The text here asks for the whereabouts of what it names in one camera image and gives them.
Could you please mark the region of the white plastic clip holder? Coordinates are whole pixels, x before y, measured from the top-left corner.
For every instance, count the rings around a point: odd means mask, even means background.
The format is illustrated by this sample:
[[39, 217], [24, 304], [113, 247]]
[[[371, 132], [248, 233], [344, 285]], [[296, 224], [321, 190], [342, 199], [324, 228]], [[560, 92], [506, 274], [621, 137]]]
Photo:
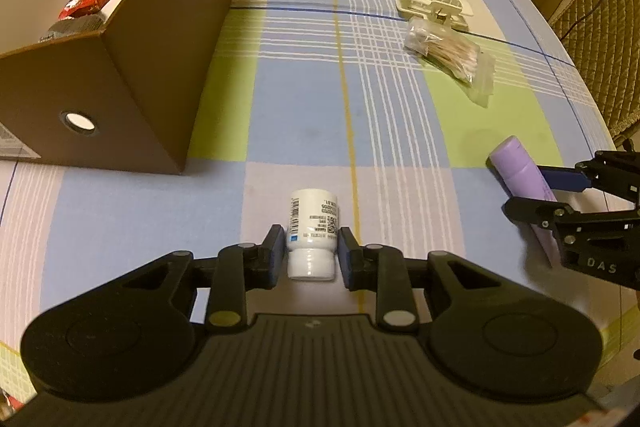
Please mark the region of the white plastic clip holder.
[[396, 0], [396, 6], [406, 20], [420, 17], [462, 32], [470, 31], [468, 19], [474, 16], [465, 0]]

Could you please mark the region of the white pill bottle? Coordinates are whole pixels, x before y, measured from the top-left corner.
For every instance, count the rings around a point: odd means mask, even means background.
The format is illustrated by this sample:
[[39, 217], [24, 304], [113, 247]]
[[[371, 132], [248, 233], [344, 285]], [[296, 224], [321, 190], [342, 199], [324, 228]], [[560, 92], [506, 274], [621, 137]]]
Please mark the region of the white pill bottle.
[[291, 194], [288, 218], [288, 277], [296, 281], [329, 282], [335, 277], [335, 251], [340, 208], [337, 197], [321, 188]]

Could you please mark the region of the bag of cotton swabs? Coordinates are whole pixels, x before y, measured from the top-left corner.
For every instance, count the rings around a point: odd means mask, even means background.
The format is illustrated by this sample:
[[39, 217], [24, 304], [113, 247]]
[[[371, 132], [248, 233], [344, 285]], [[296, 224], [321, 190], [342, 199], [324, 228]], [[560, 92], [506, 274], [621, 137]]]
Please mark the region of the bag of cotton swabs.
[[411, 17], [405, 48], [461, 84], [468, 98], [487, 107], [494, 94], [495, 57], [477, 43], [440, 23]]

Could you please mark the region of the checkered bed sheet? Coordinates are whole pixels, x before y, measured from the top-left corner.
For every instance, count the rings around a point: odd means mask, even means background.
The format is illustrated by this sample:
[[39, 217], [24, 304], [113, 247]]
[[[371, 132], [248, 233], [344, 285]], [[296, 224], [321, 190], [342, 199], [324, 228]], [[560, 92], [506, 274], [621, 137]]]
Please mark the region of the checkered bed sheet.
[[516, 136], [541, 165], [611, 146], [596, 104], [529, 0], [465, 0], [495, 57], [495, 91], [471, 102], [402, 44], [395, 0], [233, 0], [178, 176], [4, 162], [1, 386], [32, 385], [17, 349], [27, 324], [158, 256], [209, 257], [288, 219], [304, 187], [335, 194], [366, 243], [419, 257], [446, 249], [567, 301], [626, 343], [628, 291], [551, 269], [503, 216], [489, 153]]

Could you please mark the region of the red snack packet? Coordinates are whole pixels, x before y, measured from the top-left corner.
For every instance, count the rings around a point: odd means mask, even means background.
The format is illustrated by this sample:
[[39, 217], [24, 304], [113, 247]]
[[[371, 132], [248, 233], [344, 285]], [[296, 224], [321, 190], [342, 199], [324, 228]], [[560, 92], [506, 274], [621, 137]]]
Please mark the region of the red snack packet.
[[59, 20], [98, 14], [110, 0], [68, 0], [58, 13]]

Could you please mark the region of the purple tube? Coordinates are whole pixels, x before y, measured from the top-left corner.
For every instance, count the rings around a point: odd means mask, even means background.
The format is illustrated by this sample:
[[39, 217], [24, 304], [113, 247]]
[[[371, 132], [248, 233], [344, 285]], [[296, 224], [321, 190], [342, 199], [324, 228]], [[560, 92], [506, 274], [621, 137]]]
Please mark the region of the purple tube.
[[[511, 135], [493, 150], [488, 159], [511, 196], [555, 202], [556, 198], [539, 168], [520, 140]], [[549, 230], [531, 225], [553, 269], [561, 266], [558, 244]]]

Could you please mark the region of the brown cardboard storage box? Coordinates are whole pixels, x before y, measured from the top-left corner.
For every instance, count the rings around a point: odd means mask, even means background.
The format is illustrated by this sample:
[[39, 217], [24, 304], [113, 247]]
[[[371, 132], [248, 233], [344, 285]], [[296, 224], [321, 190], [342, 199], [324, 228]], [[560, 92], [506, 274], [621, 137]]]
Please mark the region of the brown cardboard storage box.
[[1, 0], [1, 155], [178, 173], [231, 0], [116, 0], [47, 39], [67, 0]]

